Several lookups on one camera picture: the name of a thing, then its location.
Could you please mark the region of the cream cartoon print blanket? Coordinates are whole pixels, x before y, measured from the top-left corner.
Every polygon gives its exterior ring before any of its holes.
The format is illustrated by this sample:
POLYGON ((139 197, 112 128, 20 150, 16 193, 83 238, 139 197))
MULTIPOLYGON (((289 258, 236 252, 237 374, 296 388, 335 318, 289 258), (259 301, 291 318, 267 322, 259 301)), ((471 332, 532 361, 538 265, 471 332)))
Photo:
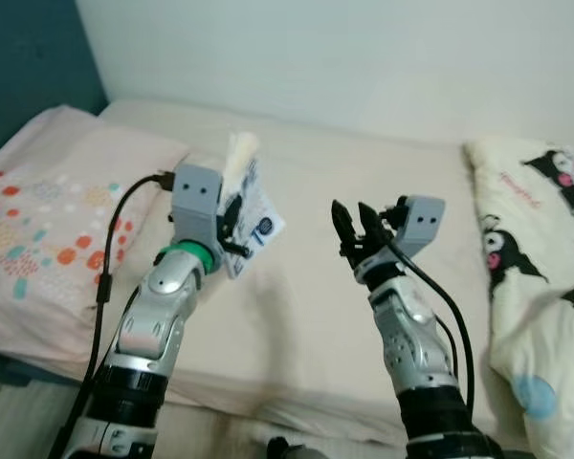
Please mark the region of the cream cartoon print blanket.
POLYGON ((574 459, 574 147, 465 145, 489 273, 490 367, 537 459, 574 459))

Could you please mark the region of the white book blue letters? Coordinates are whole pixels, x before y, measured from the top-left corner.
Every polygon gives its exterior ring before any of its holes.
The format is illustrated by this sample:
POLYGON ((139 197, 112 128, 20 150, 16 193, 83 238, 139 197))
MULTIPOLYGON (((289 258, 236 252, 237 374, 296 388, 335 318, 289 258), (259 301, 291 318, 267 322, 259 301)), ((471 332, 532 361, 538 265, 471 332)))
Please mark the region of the white book blue letters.
POLYGON ((230 279, 237 279, 249 267, 258 253, 268 248, 284 228, 284 222, 275 209, 262 179, 261 161, 256 153, 260 140, 252 132, 237 132, 229 136, 229 148, 222 172, 220 206, 235 192, 242 192, 244 203, 235 241, 252 250, 249 259, 223 252, 222 266, 230 279))

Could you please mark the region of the mattress with beige sheet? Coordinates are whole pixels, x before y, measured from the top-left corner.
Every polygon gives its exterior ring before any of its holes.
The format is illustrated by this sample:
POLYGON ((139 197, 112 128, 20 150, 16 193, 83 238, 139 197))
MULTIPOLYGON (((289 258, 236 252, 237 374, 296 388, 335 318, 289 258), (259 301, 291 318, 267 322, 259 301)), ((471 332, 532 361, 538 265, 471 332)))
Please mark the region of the mattress with beige sheet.
POLYGON ((402 195, 426 195, 446 209, 437 241, 418 262, 453 295, 474 338, 475 424, 506 448, 574 459, 574 397, 558 401, 551 416, 531 415, 519 405, 524 385, 490 367, 489 275, 474 167, 461 147, 150 100, 117 101, 100 116, 186 145, 190 163, 213 169, 231 135, 257 135, 260 178, 284 218, 283 235, 247 271, 205 290, 170 379, 171 403, 323 437, 404 445, 367 292, 339 258, 330 208, 334 200, 383 207, 402 195))

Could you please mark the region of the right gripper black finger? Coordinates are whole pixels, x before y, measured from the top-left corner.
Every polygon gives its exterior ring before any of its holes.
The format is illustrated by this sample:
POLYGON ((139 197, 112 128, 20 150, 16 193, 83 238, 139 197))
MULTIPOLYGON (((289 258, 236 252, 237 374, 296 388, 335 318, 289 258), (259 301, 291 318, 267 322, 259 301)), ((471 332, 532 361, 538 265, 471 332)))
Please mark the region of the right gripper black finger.
POLYGON ((360 212, 360 223, 364 231, 363 244, 383 245, 384 226, 382 215, 380 215, 378 210, 365 202, 358 202, 358 211, 360 212))
POLYGON ((353 228, 353 220, 346 206, 337 200, 331 202, 331 218, 340 239, 340 256, 351 257, 356 249, 358 237, 353 228))

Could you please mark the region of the grey right robot leg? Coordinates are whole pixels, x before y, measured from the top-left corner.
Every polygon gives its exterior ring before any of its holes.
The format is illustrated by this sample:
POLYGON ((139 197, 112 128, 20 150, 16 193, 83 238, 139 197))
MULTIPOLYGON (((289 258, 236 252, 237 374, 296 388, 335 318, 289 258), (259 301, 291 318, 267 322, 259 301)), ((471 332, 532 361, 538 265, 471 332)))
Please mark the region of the grey right robot leg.
POLYGON ((292 445, 286 437, 274 437, 268 442, 265 459, 330 459, 321 450, 310 448, 303 443, 292 445))

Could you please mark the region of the pink patterned pillow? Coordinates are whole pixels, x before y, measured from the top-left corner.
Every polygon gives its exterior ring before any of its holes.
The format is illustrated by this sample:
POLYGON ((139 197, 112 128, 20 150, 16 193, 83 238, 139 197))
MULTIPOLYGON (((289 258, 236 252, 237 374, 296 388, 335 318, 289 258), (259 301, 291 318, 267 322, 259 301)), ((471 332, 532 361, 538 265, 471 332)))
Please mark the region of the pink patterned pillow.
POLYGON ((77 373, 89 358, 100 272, 137 240, 185 144, 57 106, 0 148, 0 354, 77 373))

